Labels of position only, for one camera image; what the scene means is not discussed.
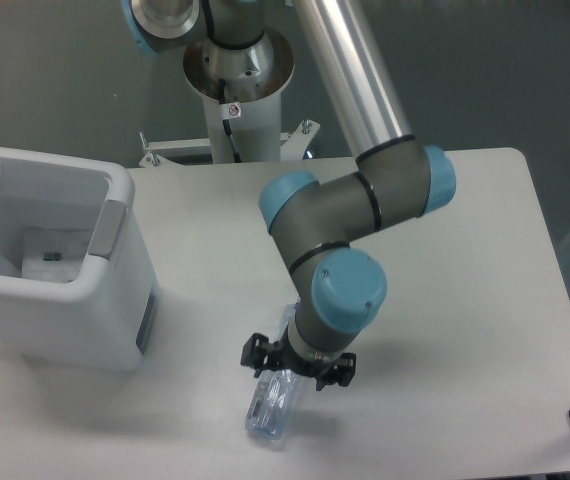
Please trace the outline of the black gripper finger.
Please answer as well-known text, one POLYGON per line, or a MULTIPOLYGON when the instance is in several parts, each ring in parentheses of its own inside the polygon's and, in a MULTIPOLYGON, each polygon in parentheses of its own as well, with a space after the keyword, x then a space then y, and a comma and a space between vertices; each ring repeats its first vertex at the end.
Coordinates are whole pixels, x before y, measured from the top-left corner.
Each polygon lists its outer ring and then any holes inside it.
POLYGON ((338 355, 315 352, 308 364, 317 391, 332 385, 348 387, 356 374, 357 356, 351 352, 338 355))
POLYGON ((287 334, 276 341, 261 333, 253 333, 243 345, 240 365, 253 370, 253 377, 259 378, 265 371, 282 371, 289 368, 287 362, 287 334))

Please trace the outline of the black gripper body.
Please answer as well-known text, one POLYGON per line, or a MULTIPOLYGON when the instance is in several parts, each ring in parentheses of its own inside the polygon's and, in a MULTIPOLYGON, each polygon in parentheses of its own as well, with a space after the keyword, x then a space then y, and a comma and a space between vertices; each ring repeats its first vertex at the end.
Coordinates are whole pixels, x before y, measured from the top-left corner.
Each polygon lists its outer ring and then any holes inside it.
POLYGON ((311 357, 300 356, 286 337, 282 337, 274 344, 272 368, 274 371, 291 370, 303 377, 314 378, 318 382, 335 380, 333 367, 326 356, 320 353, 314 353, 311 357))

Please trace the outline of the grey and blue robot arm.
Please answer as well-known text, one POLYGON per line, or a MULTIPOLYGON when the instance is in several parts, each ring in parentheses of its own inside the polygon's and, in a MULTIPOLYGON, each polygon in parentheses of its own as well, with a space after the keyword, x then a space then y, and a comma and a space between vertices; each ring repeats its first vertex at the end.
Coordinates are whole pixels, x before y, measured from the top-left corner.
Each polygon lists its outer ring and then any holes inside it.
MULTIPOLYGON (((121 8, 140 49, 184 48, 215 159, 276 156, 280 116, 252 106, 280 94, 293 56, 267 26, 263 2, 125 1, 121 8)), ((318 388, 347 386, 356 372, 349 346, 387 293, 380 265, 352 242, 444 207, 456 175, 440 148, 415 138, 360 3, 297 1, 294 10, 356 169, 326 183, 294 171, 262 190, 262 217, 300 301, 279 339, 249 338, 241 364, 255 373, 291 370, 318 388)))

